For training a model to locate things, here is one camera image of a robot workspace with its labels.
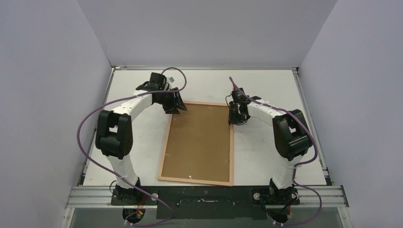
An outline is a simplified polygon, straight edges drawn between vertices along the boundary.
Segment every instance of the white wall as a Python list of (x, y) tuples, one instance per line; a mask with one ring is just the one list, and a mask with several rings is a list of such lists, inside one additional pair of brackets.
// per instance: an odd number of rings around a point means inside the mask
[(1, 227), (59, 226), (83, 169), (76, 129), (102, 102), (110, 70), (75, 0), (1, 1)]
[(402, 227), (403, 1), (339, 0), (299, 73), (356, 228)]
[(78, 0), (112, 65), (297, 67), (336, 0)]

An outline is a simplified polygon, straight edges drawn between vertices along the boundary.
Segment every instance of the white table surface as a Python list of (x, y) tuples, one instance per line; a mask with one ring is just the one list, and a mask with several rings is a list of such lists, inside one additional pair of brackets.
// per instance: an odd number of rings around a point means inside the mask
[[(151, 72), (161, 71), (115, 71), (107, 101), (130, 96), (137, 86), (149, 80)], [(184, 70), (184, 73), (188, 79), (187, 87), (181, 92), (184, 101), (224, 103), (224, 97), (232, 90), (228, 79), (232, 76), (235, 83), (243, 87), (250, 96), (257, 95), (274, 106), (288, 110), (303, 110), (291, 70)], [(182, 87), (183, 77), (179, 72), (172, 70), (164, 74), (174, 77), (174, 86)], [(119, 104), (110, 105), (106, 110), (111, 110)], [(157, 180), (167, 124), (168, 115), (159, 104), (148, 107), (133, 121), (134, 140), (130, 157), (143, 186), (193, 185)], [(100, 150), (94, 146), (91, 150), (93, 159), (112, 168)], [(314, 150), (311, 147), (302, 161), (309, 160), (313, 155)], [(278, 157), (273, 129), (269, 125), (250, 118), (245, 125), (234, 126), (234, 185), (268, 185)], [(113, 174), (91, 162), (86, 171), (84, 185), (109, 186), (113, 180)], [(306, 185), (325, 185), (319, 159), (298, 168), (296, 181)]]

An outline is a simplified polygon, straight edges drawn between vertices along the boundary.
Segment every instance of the wooden frame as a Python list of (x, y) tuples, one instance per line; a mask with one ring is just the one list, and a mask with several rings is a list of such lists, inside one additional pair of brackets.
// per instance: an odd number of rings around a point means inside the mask
[[(198, 101), (185, 101), (185, 104), (194, 104), (194, 105), (212, 105), (212, 106), (227, 106), (227, 104), (223, 103), (211, 103), (211, 102), (198, 102)], [(212, 180), (195, 180), (195, 179), (185, 179), (185, 178), (174, 178), (174, 177), (163, 177), (163, 164), (166, 155), (166, 149), (168, 146), (168, 138), (169, 132), (172, 123), (172, 114), (169, 116), (168, 120), (168, 128), (166, 131), (165, 136), (165, 145), (164, 149), (161, 153), (160, 159), (160, 169), (158, 172), (157, 180), (159, 181), (174, 181), (174, 182), (185, 182), (185, 183), (196, 183), (196, 184), (210, 184), (210, 185), (223, 185), (223, 186), (233, 186), (233, 175), (234, 175), (234, 127), (230, 125), (230, 175), (229, 175), (229, 182), (222, 182), (222, 181), (212, 181)]]

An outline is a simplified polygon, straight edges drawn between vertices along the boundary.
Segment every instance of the robotic arm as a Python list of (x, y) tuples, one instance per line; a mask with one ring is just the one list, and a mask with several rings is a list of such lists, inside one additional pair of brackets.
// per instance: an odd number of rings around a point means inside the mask
[[(178, 90), (177, 87), (172, 87), (172, 82), (172, 78), (151, 73), (150, 81), (139, 85), (133, 95), (149, 91)], [(95, 146), (108, 158), (116, 173), (137, 187), (141, 183), (133, 169), (129, 155), (133, 146), (132, 121), (144, 109), (154, 103), (161, 104), (166, 114), (179, 114), (178, 109), (187, 111), (179, 92), (154, 93), (135, 97), (111, 111), (103, 110), (98, 116)], [(131, 203), (137, 203), (142, 196), (139, 191), (133, 189), (120, 178), (116, 180), (115, 189), (119, 198), (124, 198)]]
[[(236, 89), (231, 92), (231, 96), (233, 101), (229, 104), (229, 124), (242, 125), (250, 117), (255, 117), (273, 126), (275, 145), (280, 157), (276, 172), (270, 179), (270, 191), (266, 203), (288, 203), (294, 199), (292, 194), (297, 192), (293, 184), (294, 165), (308, 152), (308, 148), (312, 146), (311, 140), (290, 115), (253, 103)], [(258, 96), (252, 99), (265, 103)], [(307, 126), (300, 110), (296, 109), (291, 113)]]

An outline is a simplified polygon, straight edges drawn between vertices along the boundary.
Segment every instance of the cork board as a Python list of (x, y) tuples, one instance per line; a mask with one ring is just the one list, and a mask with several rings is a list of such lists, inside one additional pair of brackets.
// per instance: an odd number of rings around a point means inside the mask
[(226, 104), (185, 102), (170, 116), (158, 180), (233, 185), (233, 125)]

